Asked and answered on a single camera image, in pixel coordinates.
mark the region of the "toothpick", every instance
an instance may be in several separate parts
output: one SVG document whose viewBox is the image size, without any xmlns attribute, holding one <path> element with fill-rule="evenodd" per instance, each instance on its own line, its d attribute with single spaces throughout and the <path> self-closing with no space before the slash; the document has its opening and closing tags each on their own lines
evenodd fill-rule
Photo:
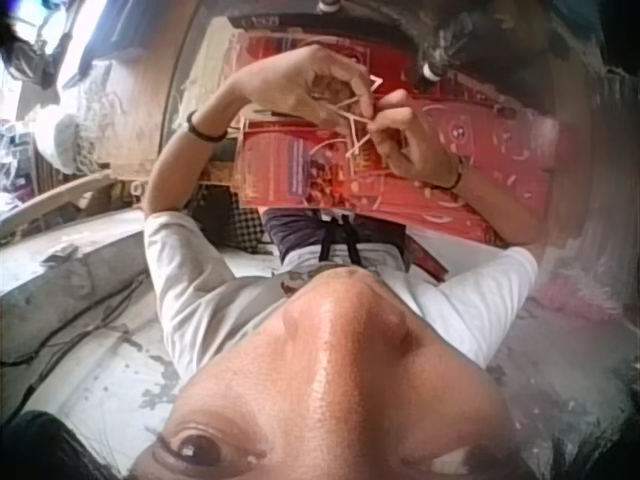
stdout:
<svg viewBox="0 0 640 480">
<path fill-rule="evenodd" d="M 333 110 L 334 112 L 336 112 L 337 114 L 348 118 L 349 120 L 355 120 L 357 122 L 362 122 L 362 123 L 367 123 L 367 124 L 371 123 L 371 120 L 367 120 L 364 117 L 359 117 L 357 115 L 354 115 L 353 113 L 349 113 L 349 112 L 345 112 L 344 110 L 340 110 L 338 107 L 336 107 L 335 105 L 331 105 L 330 103 L 327 103 L 327 107 L 330 110 Z"/>
<path fill-rule="evenodd" d="M 344 102 L 340 102 L 339 104 L 336 105 L 336 107 L 338 108 L 346 107 L 347 105 L 356 103 L 358 100 L 360 100 L 359 97 L 353 97 L 353 98 L 350 98 L 349 100 L 345 100 Z"/>
<path fill-rule="evenodd" d="M 369 78 L 373 80 L 373 87 L 371 87 L 371 92 L 375 92 L 380 85 L 384 82 L 380 77 L 376 77 L 375 75 L 369 75 Z"/>
<path fill-rule="evenodd" d="M 369 140 L 371 140 L 371 135 L 366 135 L 364 137 L 362 137 L 362 140 L 360 140 L 358 143 L 356 143 L 356 146 L 353 147 L 351 150 L 349 150 L 347 152 L 347 157 L 350 157 L 351 155 L 353 155 L 354 153 L 356 154 L 360 154 L 360 147 L 362 147 L 365 143 L 367 143 Z"/>
<path fill-rule="evenodd" d="M 380 87 L 380 85 L 382 85 L 384 80 L 379 77 L 376 77 L 375 75 L 369 75 L 369 78 L 373 80 L 373 86 L 371 87 L 371 93 L 373 93 L 378 89 L 378 87 Z M 353 97 L 348 100 L 345 100 L 344 102 L 338 103 L 336 107 L 338 108 L 346 107 L 347 105 L 351 105 L 352 103 L 355 103 L 358 100 L 360 100 L 360 97 Z"/>
<path fill-rule="evenodd" d="M 356 122 L 353 121 L 353 118 L 349 119 L 349 125 L 351 126 L 351 140 L 355 143 L 357 141 L 357 138 L 356 138 Z"/>
</svg>

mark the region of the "shirt sleeve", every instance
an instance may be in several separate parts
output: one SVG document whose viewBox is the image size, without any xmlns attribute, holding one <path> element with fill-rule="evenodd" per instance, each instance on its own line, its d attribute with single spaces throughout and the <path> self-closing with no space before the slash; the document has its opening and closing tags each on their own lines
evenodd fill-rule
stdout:
<svg viewBox="0 0 640 480">
<path fill-rule="evenodd" d="M 533 256 L 523 248 L 512 248 L 439 287 L 472 337 L 482 366 L 506 337 L 537 274 Z"/>
<path fill-rule="evenodd" d="M 165 344 L 178 369 L 187 370 L 210 320 L 210 301 L 204 300 L 235 276 L 196 223 L 181 213 L 149 217 L 144 241 Z"/>
</svg>

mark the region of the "dark pants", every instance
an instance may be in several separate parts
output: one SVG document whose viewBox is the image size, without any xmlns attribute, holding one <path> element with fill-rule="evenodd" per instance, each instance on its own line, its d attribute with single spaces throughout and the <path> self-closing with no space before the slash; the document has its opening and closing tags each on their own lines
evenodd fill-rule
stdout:
<svg viewBox="0 0 640 480">
<path fill-rule="evenodd" d="M 320 212 L 307 209 L 269 209 L 262 215 L 264 228 L 271 241 L 280 251 L 284 263 L 287 256 L 301 248 L 322 245 L 328 222 L 322 220 Z M 404 258 L 406 227 L 398 223 L 356 215 L 353 227 L 358 234 L 358 243 L 393 245 Z M 346 244 L 344 232 L 336 232 L 335 244 Z"/>
</svg>

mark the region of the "hand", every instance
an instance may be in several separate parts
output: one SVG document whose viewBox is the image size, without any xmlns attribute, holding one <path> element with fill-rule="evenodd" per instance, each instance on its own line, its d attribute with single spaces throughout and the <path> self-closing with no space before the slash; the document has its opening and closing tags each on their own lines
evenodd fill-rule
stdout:
<svg viewBox="0 0 640 480">
<path fill-rule="evenodd" d="M 311 92 L 322 80 L 333 78 L 351 86 L 360 98 L 362 114 L 373 117 L 373 97 L 365 67 L 329 49 L 312 45 L 267 58 L 232 77 L 249 101 L 280 113 L 309 120 L 323 128 L 344 129 L 345 120 L 314 100 Z"/>
<path fill-rule="evenodd" d="M 458 162 L 440 142 L 437 128 L 412 103 L 405 90 L 396 90 L 377 105 L 380 113 L 369 124 L 371 139 L 393 173 L 417 182 L 450 187 Z M 400 130 L 408 141 L 402 151 L 390 135 Z"/>
</svg>

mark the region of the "cloth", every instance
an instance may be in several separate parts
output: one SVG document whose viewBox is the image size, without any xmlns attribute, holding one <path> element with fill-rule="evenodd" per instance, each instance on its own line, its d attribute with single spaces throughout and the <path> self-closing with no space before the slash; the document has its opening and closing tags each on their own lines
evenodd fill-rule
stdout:
<svg viewBox="0 0 640 480">
<path fill-rule="evenodd" d="M 280 251 L 280 261 L 301 248 L 321 245 L 325 235 L 325 222 L 318 210 L 299 208 L 270 209 L 264 215 L 264 228 Z M 397 223 L 355 215 L 353 226 L 359 243 L 392 245 L 404 257 L 406 227 Z M 346 243 L 343 232 L 338 232 L 336 243 Z"/>
<path fill-rule="evenodd" d="M 283 272 L 271 278 L 236 278 L 195 222 L 176 212 L 147 219 L 145 249 L 165 344 L 183 380 L 250 335 L 327 268 L 318 264 L 320 246 L 310 245 L 287 255 Z M 436 286 L 407 275 L 394 246 L 363 244 L 358 251 L 364 268 L 482 368 L 507 334 L 538 271 L 528 251 L 513 248 Z M 331 262 L 350 265 L 346 245 L 333 246 Z"/>
</svg>

